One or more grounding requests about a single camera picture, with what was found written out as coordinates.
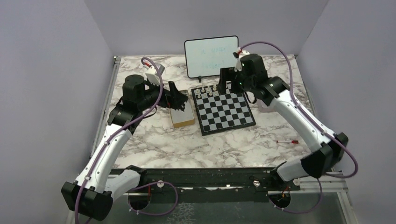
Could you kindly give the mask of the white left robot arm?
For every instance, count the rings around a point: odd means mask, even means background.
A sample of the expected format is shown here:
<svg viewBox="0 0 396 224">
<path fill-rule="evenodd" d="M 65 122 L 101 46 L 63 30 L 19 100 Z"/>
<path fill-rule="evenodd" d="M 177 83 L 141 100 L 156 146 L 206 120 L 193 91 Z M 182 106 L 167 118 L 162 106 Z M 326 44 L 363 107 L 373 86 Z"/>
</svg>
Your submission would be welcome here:
<svg viewBox="0 0 396 224">
<path fill-rule="evenodd" d="M 141 75 L 130 75 L 122 86 L 122 97 L 110 112 L 99 148 L 74 182 L 65 182 L 61 193 L 75 219 L 80 214 L 98 221 L 109 214 L 113 202 L 133 189 L 142 191 L 147 179 L 144 169 L 132 166 L 117 177 L 109 175 L 122 148 L 131 139 L 141 120 L 157 106 L 184 111 L 189 97 L 169 81 L 169 89 Z"/>
</svg>

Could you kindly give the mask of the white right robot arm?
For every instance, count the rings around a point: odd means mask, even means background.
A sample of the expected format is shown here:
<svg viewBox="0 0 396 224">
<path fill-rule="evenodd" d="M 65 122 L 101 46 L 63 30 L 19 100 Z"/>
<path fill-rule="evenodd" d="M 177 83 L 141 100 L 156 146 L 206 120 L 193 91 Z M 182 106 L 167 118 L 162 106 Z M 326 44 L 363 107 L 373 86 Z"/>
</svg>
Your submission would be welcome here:
<svg viewBox="0 0 396 224">
<path fill-rule="evenodd" d="M 290 86 L 280 77 L 268 77 L 264 62 L 257 54 L 238 59 L 235 67 L 221 68 L 218 91 L 226 92 L 227 82 L 233 93 L 252 93 L 256 99 L 273 108 L 303 138 L 311 154 L 301 159 L 287 161 L 270 172 L 272 188 L 281 190 L 289 181 L 299 177 L 320 178 L 338 163 L 344 155 L 348 137 L 336 134 L 321 124 L 301 103 L 292 98 Z"/>
</svg>

